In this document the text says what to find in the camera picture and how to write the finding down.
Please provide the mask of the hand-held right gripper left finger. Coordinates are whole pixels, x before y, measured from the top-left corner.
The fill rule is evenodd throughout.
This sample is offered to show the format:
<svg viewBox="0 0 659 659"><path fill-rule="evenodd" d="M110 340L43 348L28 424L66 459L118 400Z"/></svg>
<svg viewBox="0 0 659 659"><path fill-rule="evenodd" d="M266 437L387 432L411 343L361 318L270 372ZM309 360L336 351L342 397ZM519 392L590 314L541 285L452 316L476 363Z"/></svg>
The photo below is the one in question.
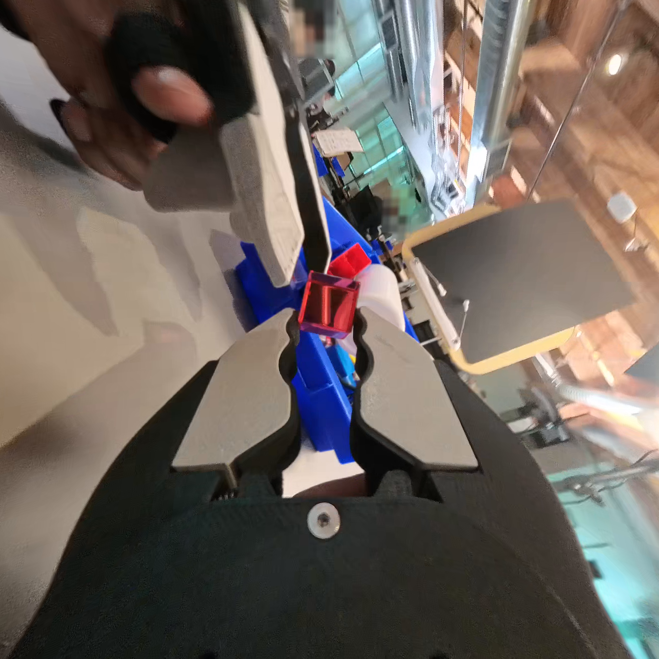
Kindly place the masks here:
<svg viewBox="0 0 659 659"><path fill-rule="evenodd" d="M280 479L301 447L297 314L284 309L219 358L171 467L219 473L230 490L247 474Z"/></svg>

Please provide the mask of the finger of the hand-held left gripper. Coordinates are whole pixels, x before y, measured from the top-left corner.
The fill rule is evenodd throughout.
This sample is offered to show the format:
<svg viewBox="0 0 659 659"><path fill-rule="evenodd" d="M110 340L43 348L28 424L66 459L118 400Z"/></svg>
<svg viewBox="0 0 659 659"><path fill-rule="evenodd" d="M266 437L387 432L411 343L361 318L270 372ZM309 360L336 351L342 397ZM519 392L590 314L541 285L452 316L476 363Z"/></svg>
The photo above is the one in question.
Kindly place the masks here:
<svg viewBox="0 0 659 659"><path fill-rule="evenodd" d="M219 133L235 203L230 224L252 244L275 287L290 284L304 232L285 140L281 95L252 15L238 6L248 83L255 100Z"/></svg>
<svg viewBox="0 0 659 659"><path fill-rule="evenodd" d="M304 259L309 270L325 274L331 260L331 245L324 197L307 123L297 109L285 110L285 138L304 234Z"/></svg>

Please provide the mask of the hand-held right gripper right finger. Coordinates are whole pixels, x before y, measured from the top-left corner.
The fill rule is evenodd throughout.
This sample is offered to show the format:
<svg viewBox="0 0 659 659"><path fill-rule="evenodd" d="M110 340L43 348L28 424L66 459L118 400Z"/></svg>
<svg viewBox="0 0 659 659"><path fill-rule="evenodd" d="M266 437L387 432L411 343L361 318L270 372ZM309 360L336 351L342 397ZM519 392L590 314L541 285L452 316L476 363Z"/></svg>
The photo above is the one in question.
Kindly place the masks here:
<svg viewBox="0 0 659 659"><path fill-rule="evenodd" d="M392 472L422 487L433 473L471 473L479 462L431 355L367 307L356 311L359 377L350 451L369 487Z"/></svg>

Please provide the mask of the red toy building block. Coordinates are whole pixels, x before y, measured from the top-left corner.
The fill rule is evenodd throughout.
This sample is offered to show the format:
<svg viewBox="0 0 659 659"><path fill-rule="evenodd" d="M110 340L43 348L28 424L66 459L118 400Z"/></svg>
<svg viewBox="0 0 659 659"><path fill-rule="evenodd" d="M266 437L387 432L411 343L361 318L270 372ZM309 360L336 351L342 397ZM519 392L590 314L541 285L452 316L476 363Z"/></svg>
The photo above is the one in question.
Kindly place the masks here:
<svg viewBox="0 0 659 659"><path fill-rule="evenodd" d="M372 260L367 252L359 243L355 243L330 262L327 274L342 279L355 279L370 265Z"/></svg>

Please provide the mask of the blue plastic bin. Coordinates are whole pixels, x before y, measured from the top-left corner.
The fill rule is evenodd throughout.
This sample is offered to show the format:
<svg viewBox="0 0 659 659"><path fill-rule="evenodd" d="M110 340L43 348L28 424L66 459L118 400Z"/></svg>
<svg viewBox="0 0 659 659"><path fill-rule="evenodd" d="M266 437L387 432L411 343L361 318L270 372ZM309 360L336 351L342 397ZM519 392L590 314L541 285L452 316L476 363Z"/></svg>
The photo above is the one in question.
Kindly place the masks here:
<svg viewBox="0 0 659 659"><path fill-rule="evenodd" d="M345 249L359 243L373 264L381 264L375 248L358 234L333 205L324 200L324 207L332 248L331 261ZM295 310L298 319L310 273L304 254L300 253L291 283L275 287L269 280L256 248L245 242L241 243L241 248L244 258L236 267L236 275L256 321L261 324L284 309ZM406 315L405 333L416 339ZM349 427L358 378L353 362L356 354L352 331L344 339L301 331L296 348L297 374L292 384L297 395L302 427L317 451L334 451L342 464L353 461Z"/></svg>

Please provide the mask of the red translucent cube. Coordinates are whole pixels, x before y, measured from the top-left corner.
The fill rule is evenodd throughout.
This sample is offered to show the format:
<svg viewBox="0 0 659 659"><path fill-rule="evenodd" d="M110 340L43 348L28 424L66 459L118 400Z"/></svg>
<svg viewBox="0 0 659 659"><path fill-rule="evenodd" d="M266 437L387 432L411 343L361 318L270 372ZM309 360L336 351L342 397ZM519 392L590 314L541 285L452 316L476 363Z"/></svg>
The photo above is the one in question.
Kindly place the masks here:
<svg viewBox="0 0 659 659"><path fill-rule="evenodd" d="M332 339L344 339L351 333L360 283L311 271L298 315L302 332Z"/></svg>

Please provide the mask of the person's left hand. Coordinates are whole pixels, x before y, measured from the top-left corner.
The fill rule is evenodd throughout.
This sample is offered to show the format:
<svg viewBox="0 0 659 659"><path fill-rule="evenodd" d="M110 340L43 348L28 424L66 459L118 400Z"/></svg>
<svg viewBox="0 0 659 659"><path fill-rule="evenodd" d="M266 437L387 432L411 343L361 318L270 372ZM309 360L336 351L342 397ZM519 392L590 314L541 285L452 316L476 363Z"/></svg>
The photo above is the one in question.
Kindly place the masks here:
<svg viewBox="0 0 659 659"><path fill-rule="evenodd" d="M140 191L167 147L120 103L103 58L118 14L155 12L183 25L183 1L3 1L67 91L58 116L79 159L128 190ZM131 82L148 111L178 125L207 128L213 105L202 87L173 67L142 67Z"/></svg>

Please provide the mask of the dotted paper sign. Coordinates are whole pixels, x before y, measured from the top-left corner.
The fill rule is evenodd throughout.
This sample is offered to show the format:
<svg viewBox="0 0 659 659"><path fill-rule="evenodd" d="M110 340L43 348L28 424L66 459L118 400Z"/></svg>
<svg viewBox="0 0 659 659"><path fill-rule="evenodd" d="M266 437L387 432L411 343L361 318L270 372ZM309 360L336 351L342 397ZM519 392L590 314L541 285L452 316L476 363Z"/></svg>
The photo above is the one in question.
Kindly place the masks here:
<svg viewBox="0 0 659 659"><path fill-rule="evenodd" d="M334 158L349 152L364 152L357 133L349 128L319 130L312 139L324 158Z"/></svg>

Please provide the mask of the white light bar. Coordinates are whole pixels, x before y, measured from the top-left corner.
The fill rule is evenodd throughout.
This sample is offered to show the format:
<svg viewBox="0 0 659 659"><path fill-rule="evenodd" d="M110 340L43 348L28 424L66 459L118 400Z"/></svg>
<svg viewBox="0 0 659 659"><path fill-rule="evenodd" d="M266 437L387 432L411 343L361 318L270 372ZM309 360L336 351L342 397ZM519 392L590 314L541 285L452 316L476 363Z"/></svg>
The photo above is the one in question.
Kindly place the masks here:
<svg viewBox="0 0 659 659"><path fill-rule="evenodd" d="M438 282L435 282L430 271L418 257L413 257L408 267L415 280L416 288L430 310L430 315L440 330L444 342L450 350L459 350L461 348L461 334L450 320L440 300L443 288Z"/></svg>

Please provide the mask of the white plastic cup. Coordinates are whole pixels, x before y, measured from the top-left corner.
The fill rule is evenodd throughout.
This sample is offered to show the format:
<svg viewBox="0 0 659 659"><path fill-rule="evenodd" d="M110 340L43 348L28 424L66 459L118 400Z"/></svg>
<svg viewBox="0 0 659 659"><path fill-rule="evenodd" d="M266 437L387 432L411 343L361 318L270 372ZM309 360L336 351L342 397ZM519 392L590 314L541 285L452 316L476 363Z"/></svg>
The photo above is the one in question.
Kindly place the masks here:
<svg viewBox="0 0 659 659"><path fill-rule="evenodd" d="M395 274L382 264L371 264L354 280L359 284L357 309L369 309L404 332L405 314Z"/></svg>

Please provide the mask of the black board wooden rim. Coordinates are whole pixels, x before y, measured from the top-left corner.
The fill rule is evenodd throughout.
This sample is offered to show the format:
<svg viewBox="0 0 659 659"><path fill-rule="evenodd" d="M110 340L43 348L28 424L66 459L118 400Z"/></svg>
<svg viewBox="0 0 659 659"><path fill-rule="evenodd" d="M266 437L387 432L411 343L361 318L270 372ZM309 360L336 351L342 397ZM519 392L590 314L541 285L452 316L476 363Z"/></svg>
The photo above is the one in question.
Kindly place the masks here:
<svg viewBox="0 0 659 659"><path fill-rule="evenodd" d="M418 257L443 288L461 348L450 350L430 319L450 361L472 375L557 349L577 326L636 301L569 199L479 205L408 235L401 256L412 279Z"/></svg>

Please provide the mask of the black pole stand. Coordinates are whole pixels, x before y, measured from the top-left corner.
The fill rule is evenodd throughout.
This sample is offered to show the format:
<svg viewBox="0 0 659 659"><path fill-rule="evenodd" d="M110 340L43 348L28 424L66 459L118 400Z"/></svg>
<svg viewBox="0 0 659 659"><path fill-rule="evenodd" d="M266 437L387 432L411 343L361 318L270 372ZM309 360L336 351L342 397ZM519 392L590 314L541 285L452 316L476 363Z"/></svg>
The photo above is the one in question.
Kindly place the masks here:
<svg viewBox="0 0 659 659"><path fill-rule="evenodd" d="M550 142L550 145L548 147L547 153L545 154L540 168L538 170L538 173L534 177L534 180L532 181L532 184L530 185L528 191L527 191L527 197L526 201L532 201L533 194L536 190L537 185L539 184L540 178L542 177L544 173L544 169L546 168L548 162L552 159L552 156L554 155L554 152L556 150L557 144L561 140L561 137L564 133L565 128L569 124L570 120L572 119L572 116L575 114L575 111L577 111L580 101L582 99L582 96L585 94L590 81L593 77L593 74L597 68L597 65L599 61L601 60L605 47L608 44L608 41L612 37L615 29L617 28L617 25L620 23L622 20L622 17L626 13L627 9L629 8L631 4L631 1L618 1L616 6L615 6L615 11L612 14L608 24L606 31L604 33L604 36L601 38L601 40L598 43L597 50L594 52L592 58L590 59L590 62L587 67L587 71L582 78L582 82L578 90L576 91L571 104L566 112L565 117L562 119L561 123L558 125L556 132Z"/></svg>

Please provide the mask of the silver ceiling duct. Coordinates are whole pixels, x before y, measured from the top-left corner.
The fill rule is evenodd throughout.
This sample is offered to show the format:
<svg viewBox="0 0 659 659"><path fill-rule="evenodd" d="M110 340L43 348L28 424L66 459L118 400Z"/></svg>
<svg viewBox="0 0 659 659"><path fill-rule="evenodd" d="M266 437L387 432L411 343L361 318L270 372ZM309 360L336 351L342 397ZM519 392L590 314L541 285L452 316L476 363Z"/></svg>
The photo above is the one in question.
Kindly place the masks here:
<svg viewBox="0 0 659 659"><path fill-rule="evenodd" d="M511 144L507 122L536 4L536 1L485 4L466 170L467 208L484 199L491 182L506 164Z"/></svg>

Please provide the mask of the white wall sensor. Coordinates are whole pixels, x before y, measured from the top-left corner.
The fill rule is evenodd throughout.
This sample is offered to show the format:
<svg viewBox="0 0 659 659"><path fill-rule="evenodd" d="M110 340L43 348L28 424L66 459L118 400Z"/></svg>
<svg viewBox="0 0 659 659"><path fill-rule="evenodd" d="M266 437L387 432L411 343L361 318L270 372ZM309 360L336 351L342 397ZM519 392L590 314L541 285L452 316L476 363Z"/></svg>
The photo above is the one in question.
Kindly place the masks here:
<svg viewBox="0 0 659 659"><path fill-rule="evenodd" d="M619 191L607 202L607 211L616 223L622 225L635 217L637 204L628 193Z"/></svg>

